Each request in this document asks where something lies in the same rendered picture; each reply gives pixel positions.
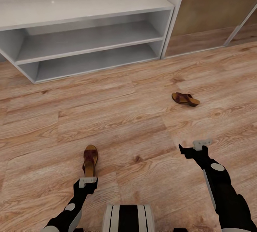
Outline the sandal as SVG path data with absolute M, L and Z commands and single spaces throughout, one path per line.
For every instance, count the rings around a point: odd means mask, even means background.
M 191 94 L 182 94 L 182 93 L 173 93 L 172 99 L 180 104 L 188 103 L 190 106 L 196 107 L 200 104 L 200 101 L 197 99 L 193 99 Z
M 98 152 L 95 146 L 88 145 L 84 151 L 84 170 L 85 177 L 95 177 L 95 166 L 98 161 Z

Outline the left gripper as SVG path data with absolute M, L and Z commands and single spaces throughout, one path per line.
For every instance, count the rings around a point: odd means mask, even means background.
M 97 189 L 98 178 L 96 182 L 87 183 L 86 186 L 83 188 L 79 188 L 79 182 L 80 182 L 80 179 L 74 184 L 74 195 L 82 194 L 86 199 L 88 194 L 93 194 L 94 190 Z

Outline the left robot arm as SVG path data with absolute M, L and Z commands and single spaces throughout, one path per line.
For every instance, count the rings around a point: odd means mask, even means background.
M 40 232 L 73 232 L 82 216 L 82 206 L 88 194 L 97 189 L 97 177 L 83 177 L 74 184 L 74 197 L 56 218 L 52 218 Z

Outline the robot trunk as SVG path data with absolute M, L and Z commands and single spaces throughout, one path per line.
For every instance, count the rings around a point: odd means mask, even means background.
M 102 232 L 155 232 L 149 205 L 108 205 Z

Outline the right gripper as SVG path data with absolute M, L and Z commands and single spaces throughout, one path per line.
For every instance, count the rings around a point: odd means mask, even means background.
M 198 163 L 198 160 L 201 156 L 208 156 L 208 147 L 202 146 L 202 150 L 196 151 L 194 148 L 183 148 L 179 144 L 179 149 L 181 154 L 184 154 L 186 159 L 194 158 L 194 160 Z

